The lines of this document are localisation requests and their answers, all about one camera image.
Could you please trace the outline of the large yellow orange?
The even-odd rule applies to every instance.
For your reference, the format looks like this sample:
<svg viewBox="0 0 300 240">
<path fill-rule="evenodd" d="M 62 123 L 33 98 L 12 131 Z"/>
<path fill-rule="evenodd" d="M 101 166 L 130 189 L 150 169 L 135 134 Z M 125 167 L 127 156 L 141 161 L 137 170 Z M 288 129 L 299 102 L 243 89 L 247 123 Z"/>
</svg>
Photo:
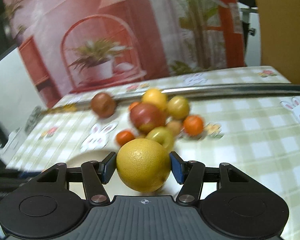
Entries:
<svg viewBox="0 0 300 240">
<path fill-rule="evenodd" d="M 138 192 L 154 192 L 165 183 L 171 170 L 168 151 L 158 142 L 134 139 L 124 144 L 116 156 L 122 182 Z"/>
</svg>

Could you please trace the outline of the printed room backdrop poster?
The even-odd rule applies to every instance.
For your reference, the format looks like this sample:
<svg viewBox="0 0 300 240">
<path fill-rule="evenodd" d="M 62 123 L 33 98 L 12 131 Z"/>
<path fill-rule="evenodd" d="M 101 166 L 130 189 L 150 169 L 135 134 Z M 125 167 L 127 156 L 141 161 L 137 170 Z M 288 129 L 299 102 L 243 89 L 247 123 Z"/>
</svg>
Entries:
<svg viewBox="0 0 300 240">
<path fill-rule="evenodd" d="M 48 106 L 69 93 L 244 65 L 237 0 L 3 0 Z"/>
</svg>

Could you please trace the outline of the long metal back scratcher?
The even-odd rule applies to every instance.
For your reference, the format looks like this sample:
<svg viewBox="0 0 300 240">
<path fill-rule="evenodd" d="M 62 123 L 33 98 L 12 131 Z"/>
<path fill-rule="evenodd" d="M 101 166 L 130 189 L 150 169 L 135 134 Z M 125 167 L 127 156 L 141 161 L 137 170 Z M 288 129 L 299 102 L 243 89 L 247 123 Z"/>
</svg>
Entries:
<svg viewBox="0 0 300 240">
<path fill-rule="evenodd" d="M 195 87 L 167 88 L 162 93 L 168 97 L 176 95 L 185 98 L 233 98 L 248 96 L 273 96 L 273 95 L 300 95 L 300 85 L 293 83 L 232 83 L 222 85 L 206 85 Z M 29 135 L 44 116 L 54 113 L 89 111 L 90 101 L 69 103 L 59 107 L 42 110 L 35 107 L 25 125 L 25 133 Z"/>
</svg>

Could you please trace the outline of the wooden door panel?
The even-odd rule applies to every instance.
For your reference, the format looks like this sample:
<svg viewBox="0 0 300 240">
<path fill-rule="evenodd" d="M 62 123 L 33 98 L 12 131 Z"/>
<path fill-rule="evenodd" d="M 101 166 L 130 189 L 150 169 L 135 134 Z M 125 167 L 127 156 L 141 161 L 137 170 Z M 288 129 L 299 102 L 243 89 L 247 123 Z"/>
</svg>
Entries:
<svg viewBox="0 0 300 240">
<path fill-rule="evenodd" d="M 256 0 L 261 63 L 300 84 L 300 0 Z"/>
</svg>

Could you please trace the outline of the red yellow apple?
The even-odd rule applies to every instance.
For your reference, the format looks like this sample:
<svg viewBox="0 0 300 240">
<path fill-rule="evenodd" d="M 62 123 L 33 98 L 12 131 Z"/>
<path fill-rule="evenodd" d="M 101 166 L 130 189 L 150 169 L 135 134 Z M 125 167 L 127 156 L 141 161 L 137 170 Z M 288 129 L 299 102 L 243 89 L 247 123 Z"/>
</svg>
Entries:
<svg viewBox="0 0 300 240">
<path fill-rule="evenodd" d="M 166 115 L 151 103 L 139 103 L 130 110 L 130 122 L 141 133 L 148 134 L 166 125 Z"/>
</svg>

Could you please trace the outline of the beige plate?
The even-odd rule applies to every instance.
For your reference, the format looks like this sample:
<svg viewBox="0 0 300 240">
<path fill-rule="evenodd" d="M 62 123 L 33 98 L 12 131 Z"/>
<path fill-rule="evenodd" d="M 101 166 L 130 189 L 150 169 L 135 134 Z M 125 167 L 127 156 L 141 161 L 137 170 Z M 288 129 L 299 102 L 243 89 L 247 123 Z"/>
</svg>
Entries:
<svg viewBox="0 0 300 240">
<path fill-rule="evenodd" d="M 69 159 L 66 162 L 66 164 L 67 167 L 80 167 L 81 164 L 87 161 L 102 161 L 108 154 L 109 151 L 107 150 L 88 151 L 79 154 L 73 157 L 72 159 Z M 157 189 L 157 191 L 154 192 L 142 193 L 130 189 L 121 181 L 120 177 L 117 174 L 117 171 L 115 171 L 114 174 L 112 175 L 110 182 L 107 183 L 106 185 L 103 185 L 103 187 L 105 188 L 110 200 L 113 200 L 113 197 L 116 195 L 121 195 L 121 196 L 171 195 L 173 198 L 175 198 L 181 189 L 181 185 L 175 181 L 172 172 L 170 173 L 168 179 L 165 181 L 164 185 L 162 185 L 162 187 L 160 187 L 159 189 Z"/>
</svg>

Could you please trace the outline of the dark red apple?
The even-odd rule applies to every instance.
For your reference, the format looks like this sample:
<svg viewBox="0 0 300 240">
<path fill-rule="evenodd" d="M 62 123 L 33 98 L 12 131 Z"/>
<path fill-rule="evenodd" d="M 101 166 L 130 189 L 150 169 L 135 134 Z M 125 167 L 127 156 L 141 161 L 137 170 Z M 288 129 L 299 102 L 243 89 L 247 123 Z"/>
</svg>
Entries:
<svg viewBox="0 0 300 240">
<path fill-rule="evenodd" d="M 97 93 L 90 101 L 91 109 L 100 118 L 109 118 L 115 113 L 116 102 L 107 93 Z"/>
</svg>

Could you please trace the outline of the green plum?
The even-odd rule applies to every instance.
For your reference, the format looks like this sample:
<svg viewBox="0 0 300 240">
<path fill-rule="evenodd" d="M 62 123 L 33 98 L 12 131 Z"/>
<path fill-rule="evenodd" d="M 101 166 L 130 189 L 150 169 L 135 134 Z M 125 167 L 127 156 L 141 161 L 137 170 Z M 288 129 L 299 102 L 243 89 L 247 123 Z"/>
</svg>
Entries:
<svg viewBox="0 0 300 240">
<path fill-rule="evenodd" d="M 166 149 L 167 152 L 173 151 L 174 148 L 174 136 L 166 127 L 156 127 L 151 130 L 146 139 L 154 140 Z"/>
<path fill-rule="evenodd" d="M 167 104 L 167 111 L 172 118 L 183 120 L 190 113 L 190 105 L 183 96 L 174 96 Z"/>
</svg>

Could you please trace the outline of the black exercise bike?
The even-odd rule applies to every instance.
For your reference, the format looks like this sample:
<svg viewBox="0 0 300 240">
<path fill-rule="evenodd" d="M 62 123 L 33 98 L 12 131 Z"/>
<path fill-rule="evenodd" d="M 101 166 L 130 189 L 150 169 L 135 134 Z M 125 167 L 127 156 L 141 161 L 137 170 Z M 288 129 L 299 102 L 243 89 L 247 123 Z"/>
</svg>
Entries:
<svg viewBox="0 0 300 240">
<path fill-rule="evenodd" d="M 256 29 L 250 28 L 250 14 L 258 14 L 258 7 L 256 0 L 238 0 L 238 2 L 247 6 L 247 8 L 240 9 L 242 12 L 241 25 L 243 27 L 244 47 L 246 49 L 249 35 L 254 36 L 256 34 Z"/>
</svg>

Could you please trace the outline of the yellow lemon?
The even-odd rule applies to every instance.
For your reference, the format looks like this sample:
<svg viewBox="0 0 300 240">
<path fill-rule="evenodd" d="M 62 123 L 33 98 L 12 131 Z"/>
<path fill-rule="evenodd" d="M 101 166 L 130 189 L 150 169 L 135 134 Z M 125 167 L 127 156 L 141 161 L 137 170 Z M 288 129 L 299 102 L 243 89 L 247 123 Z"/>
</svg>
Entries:
<svg viewBox="0 0 300 240">
<path fill-rule="evenodd" d="M 151 103 L 158 107 L 158 109 L 165 111 L 167 108 L 167 95 L 159 89 L 150 88 L 141 97 L 141 102 Z"/>
</svg>

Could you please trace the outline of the small tangerine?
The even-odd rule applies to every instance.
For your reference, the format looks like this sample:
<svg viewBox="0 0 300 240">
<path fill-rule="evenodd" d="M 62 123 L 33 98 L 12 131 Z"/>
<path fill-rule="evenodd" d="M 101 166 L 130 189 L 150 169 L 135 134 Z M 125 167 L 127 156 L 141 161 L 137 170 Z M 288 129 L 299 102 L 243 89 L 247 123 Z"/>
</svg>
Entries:
<svg viewBox="0 0 300 240">
<path fill-rule="evenodd" d="M 133 103 L 131 103 L 130 104 L 130 106 L 129 106 L 129 111 L 131 111 L 135 106 L 137 106 L 138 104 L 140 104 L 140 102 L 138 102 L 138 101 L 135 101 L 135 102 L 133 102 Z"/>
</svg>

